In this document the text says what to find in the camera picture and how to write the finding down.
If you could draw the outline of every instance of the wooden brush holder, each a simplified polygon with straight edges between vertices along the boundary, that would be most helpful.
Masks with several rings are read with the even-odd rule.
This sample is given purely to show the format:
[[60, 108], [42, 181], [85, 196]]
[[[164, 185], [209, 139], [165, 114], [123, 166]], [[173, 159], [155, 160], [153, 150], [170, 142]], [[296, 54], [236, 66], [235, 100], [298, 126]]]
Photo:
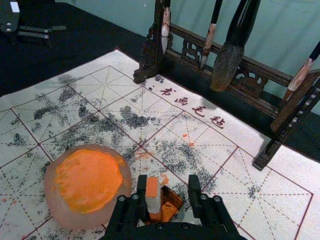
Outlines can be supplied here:
[[[134, 72], [134, 82], [139, 84], [158, 74], [162, 69], [164, 58], [198, 73], [199, 77], [205, 81], [211, 81], [211, 71], [206, 67], [200, 70], [199, 67], [205, 43], [204, 37], [171, 23], [168, 46], [163, 55], [161, 29], [164, 6], [164, 0], [155, 1], [154, 22], [142, 46], [139, 69]], [[174, 35], [183, 38], [181, 53], [172, 49]], [[220, 44], [214, 42], [210, 51], [218, 54], [221, 47]], [[311, 71], [290, 99], [279, 107], [261, 98], [264, 86], [268, 81], [273, 81], [287, 87], [293, 77], [252, 58], [243, 57], [234, 79], [226, 90], [273, 118], [270, 127], [274, 136], [265, 150], [253, 161], [257, 169], [262, 170], [270, 162], [288, 133], [320, 100], [319, 76], [320, 69]]]

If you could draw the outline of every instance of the large calligraphy brush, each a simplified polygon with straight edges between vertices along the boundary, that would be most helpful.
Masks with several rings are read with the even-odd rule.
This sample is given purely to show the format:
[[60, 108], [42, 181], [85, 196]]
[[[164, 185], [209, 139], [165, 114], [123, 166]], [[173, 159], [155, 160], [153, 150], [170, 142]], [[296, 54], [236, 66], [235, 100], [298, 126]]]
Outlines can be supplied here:
[[288, 89], [286, 90], [283, 100], [287, 101], [291, 95], [298, 89], [298, 87], [303, 83], [306, 76], [310, 72], [312, 65], [315, 63], [316, 59], [320, 55], [320, 41], [316, 45], [315, 49], [312, 51], [310, 56], [307, 58], [303, 66], [300, 68], [300, 70], [297, 72], [297, 74], [292, 78], [288, 85]]
[[162, 52], [163, 55], [166, 54], [167, 46], [168, 46], [168, 36], [170, 31], [170, 3], [171, 0], [165, 0], [164, 3], [164, 12], [163, 12], [163, 20], [162, 20], [162, 28], [161, 28], [161, 44], [162, 44]]
[[210, 53], [212, 42], [214, 40], [214, 35], [216, 33], [216, 25], [217, 25], [222, 1], [223, 0], [216, 0], [215, 1], [214, 10], [213, 10], [212, 18], [211, 18], [211, 23], [210, 23], [208, 33], [206, 34], [206, 38], [204, 41], [203, 53], [202, 53], [201, 63], [200, 63], [201, 70], [204, 69], [204, 67], [207, 63], [207, 60], [208, 60], [208, 55]]
[[230, 23], [225, 43], [213, 66], [211, 89], [222, 92], [231, 83], [244, 56], [260, 0], [241, 0]]

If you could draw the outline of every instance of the brush tip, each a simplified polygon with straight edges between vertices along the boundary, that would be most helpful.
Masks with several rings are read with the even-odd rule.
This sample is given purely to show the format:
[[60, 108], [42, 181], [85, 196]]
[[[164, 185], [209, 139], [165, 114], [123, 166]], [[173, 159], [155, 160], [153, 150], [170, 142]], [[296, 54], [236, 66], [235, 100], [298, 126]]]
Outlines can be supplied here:
[[211, 75], [210, 88], [216, 92], [224, 91], [233, 80], [244, 56], [244, 46], [234, 46], [225, 42], [218, 54]]
[[293, 91], [287, 89], [285, 94], [284, 94], [283, 101], [285, 101], [285, 102], [288, 101], [289, 98], [291, 97], [292, 93], [293, 93]]
[[205, 68], [207, 60], [208, 60], [208, 56], [203, 55], [200, 62], [200, 70], [203, 70]]
[[162, 37], [161, 43], [162, 43], [162, 53], [163, 53], [163, 55], [165, 55], [166, 51], [167, 51], [167, 47], [168, 47], [168, 38]]

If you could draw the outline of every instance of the calligraphy practice mat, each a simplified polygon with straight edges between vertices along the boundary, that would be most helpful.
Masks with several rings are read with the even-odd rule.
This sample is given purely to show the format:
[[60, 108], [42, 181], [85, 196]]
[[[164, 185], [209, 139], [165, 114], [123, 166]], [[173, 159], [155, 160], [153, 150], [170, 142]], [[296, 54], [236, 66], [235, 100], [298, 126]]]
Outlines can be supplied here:
[[219, 195], [248, 240], [316, 240], [320, 165], [282, 146], [262, 171], [252, 166], [269, 138], [203, 97], [157, 75], [133, 82], [139, 64], [119, 50], [0, 98], [0, 239], [94, 240], [95, 229], [60, 227], [47, 207], [44, 174], [83, 144], [115, 149], [132, 174], [165, 179], [193, 218], [188, 176]]

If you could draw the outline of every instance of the orange seal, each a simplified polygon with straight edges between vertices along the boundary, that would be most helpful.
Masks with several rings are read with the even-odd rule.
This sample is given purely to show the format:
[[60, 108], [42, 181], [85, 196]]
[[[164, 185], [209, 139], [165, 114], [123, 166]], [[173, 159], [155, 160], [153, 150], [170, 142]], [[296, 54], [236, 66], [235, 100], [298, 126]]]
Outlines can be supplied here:
[[54, 176], [59, 195], [70, 210], [82, 214], [102, 209], [116, 196], [122, 182], [117, 159], [86, 149], [66, 157]]

